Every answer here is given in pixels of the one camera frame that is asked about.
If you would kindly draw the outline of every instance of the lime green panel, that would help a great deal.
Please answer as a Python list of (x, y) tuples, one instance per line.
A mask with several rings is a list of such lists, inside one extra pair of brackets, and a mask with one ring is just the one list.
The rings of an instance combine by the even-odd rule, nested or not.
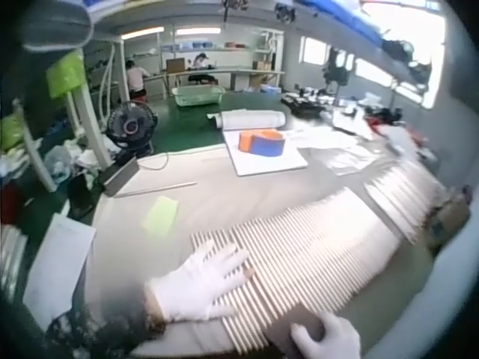
[(6, 152), (23, 139), (22, 122), (15, 114), (1, 119), (1, 150)]
[(48, 82), (50, 97), (53, 99), (82, 86), (86, 83), (83, 57), (77, 51), (65, 55), (46, 71), (46, 81)]

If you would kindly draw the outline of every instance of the white glove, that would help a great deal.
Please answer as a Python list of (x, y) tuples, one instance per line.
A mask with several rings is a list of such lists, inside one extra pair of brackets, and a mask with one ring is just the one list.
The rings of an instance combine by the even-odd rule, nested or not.
[(291, 337), (306, 359), (361, 359), (361, 340), (353, 325), (332, 313), (319, 315), (326, 334), (315, 342), (302, 325), (291, 325)]
[(235, 314), (234, 308), (213, 306), (213, 302), (252, 276), (253, 271), (240, 269), (227, 277), (248, 259), (249, 252), (237, 251), (236, 245), (231, 244), (206, 260), (213, 247), (214, 242), (208, 241), (179, 269), (147, 282), (165, 321), (202, 321)]

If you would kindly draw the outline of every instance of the white board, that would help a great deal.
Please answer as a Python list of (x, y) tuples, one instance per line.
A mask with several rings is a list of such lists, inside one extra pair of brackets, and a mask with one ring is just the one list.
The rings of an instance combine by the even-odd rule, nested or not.
[(267, 174), (271, 172), (306, 168), (308, 163), (296, 147), (286, 138), (284, 151), (278, 157), (265, 157), (252, 155), (238, 149), (241, 131), (224, 131), (223, 137), (230, 153), (231, 161), (238, 176), (250, 176), (252, 174)]
[(93, 227), (58, 214), (28, 273), (23, 304), (42, 330), (72, 307), (72, 297), (95, 236)]

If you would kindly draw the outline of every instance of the person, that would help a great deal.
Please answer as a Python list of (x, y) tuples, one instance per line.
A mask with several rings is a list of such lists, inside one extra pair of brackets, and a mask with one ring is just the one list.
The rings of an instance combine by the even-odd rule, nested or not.
[[(238, 271), (248, 251), (230, 244), (214, 255), (208, 241), (178, 269), (153, 277), (113, 295), (114, 300), (90, 304), (102, 308), (103, 320), (93, 320), (88, 310), (73, 309), (50, 324), (46, 343), (64, 358), (125, 358), (139, 344), (163, 334), (170, 322), (207, 321), (234, 316), (235, 309), (213, 305), (222, 295), (245, 284), (254, 271)], [(291, 337), (307, 359), (359, 359), (359, 335), (345, 319), (320, 315), (326, 328), (321, 343), (314, 342), (301, 325), (293, 325)]]
[[(204, 52), (202, 52), (201, 54), (196, 56), (195, 60), (193, 61), (192, 68), (195, 70), (210, 68), (207, 64), (207, 60), (209, 60), (209, 58)], [(198, 82), (202, 85), (209, 85), (209, 84), (217, 85), (218, 84), (218, 80), (214, 76), (207, 75), (207, 74), (191, 75), (190, 77), (188, 77), (188, 81)]]
[(208, 67), (206, 60), (209, 60), (207, 54), (202, 52), (198, 56), (196, 56), (195, 60), (193, 61), (193, 68), (194, 69), (203, 69)]
[(147, 91), (144, 88), (144, 77), (150, 77), (148, 71), (143, 67), (135, 65), (133, 60), (126, 62), (126, 82), (128, 83), (129, 98), (146, 100)]

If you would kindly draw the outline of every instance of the ceiling light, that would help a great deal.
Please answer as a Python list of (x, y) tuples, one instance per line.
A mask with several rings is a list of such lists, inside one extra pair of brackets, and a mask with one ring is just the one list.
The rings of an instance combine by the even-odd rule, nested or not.
[(220, 34), (220, 28), (180, 28), (177, 35)]
[(165, 28), (162, 27), (162, 26), (159, 26), (158, 28), (146, 28), (145, 30), (130, 32), (129, 34), (123, 34), (123, 35), (121, 35), (121, 39), (122, 40), (128, 40), (128, 39), (132, 39), (132, 38), (138, 37), (138, 36), (156, 34), (157, 32), (163, 32), (164, 30), (165, 30)]

